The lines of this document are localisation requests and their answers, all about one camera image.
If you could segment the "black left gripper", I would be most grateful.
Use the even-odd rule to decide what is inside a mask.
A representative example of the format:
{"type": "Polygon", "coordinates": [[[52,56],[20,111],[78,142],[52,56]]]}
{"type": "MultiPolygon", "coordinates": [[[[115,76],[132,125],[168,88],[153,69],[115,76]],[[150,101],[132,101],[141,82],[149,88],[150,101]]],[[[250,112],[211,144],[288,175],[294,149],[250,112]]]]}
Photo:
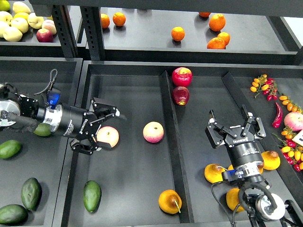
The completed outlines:
{"type": "Polygon", "coordinates": [[[50,132],[74,138],[70,142],[72,151],[92,155],[94,151],[112,148],[108,142],[98,141],[96,136],[101,123],[111,118],[127,120],[116,106],[101,98],[91,98],[89,110],[61,104],[51,115],[50,132]]]}

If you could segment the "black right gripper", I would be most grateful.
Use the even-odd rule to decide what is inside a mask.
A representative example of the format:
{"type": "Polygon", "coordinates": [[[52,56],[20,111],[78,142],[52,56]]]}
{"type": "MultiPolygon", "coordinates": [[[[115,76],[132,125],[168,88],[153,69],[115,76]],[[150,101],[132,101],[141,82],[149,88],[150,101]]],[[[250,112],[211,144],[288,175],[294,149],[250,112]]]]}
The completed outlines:
{"type": "Polygon", "coordinates": [[[263,158],[257,143],[266,137],[266,132],[260,117],[255,117],[245,105],[241,107],[245,120],[244,126],[225,127],[218,123],[214,111],[209,111],[209,121],[205,133],[212,148],[225,145],[234,170],[242,176],[260,174],[258,166],[263,158]]]}

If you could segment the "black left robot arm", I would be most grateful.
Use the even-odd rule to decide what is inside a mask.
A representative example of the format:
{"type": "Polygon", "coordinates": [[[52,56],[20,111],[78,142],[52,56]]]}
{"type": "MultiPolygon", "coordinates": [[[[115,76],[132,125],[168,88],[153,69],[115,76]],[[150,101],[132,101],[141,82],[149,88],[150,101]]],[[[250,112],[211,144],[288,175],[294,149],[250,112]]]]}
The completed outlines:
{"type": "Polygon", "coordinates": [[[53,86],[58,74],[57,69],[50,71],[50,80],[46,88],[39,92],[42,100],[18,92],[9,83],[0,86],[0,129],[34,132],[38,125],[48,125],[51,133],[71,139],[72,151],[92,155],[103,148],[110,148],[109,142],[97,138],[103,122],[111,118],[126,117],[114,105],[107,104],[100,98],[93,97],[89,109],[82,109],[60,103],[61,92],[53,86]]]}

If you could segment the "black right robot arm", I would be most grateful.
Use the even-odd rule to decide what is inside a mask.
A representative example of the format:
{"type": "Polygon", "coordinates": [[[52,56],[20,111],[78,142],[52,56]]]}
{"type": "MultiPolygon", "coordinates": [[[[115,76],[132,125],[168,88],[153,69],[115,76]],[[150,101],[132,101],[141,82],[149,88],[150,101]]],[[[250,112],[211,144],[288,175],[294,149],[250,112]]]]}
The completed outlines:
{"type": "Polygon", "coordinates": [[[266,222],[278,221],[283,227],[301,227],[303,219],[298,215],[298,208],[292,200],[283,201],[269,191],[270,185],[261,175],[258,166],[263,158],[257,141],[266,137],[261,118],[254,117],[243,105],[241,108],[243,125],[225,127],[215,119],[210,110],[210,119],[205,133],[213,148],[225,146],[232,170],[221,173],[222,180],[238,187],[235,206],[247,212],[253,227],[264,227],[266,222]]]}

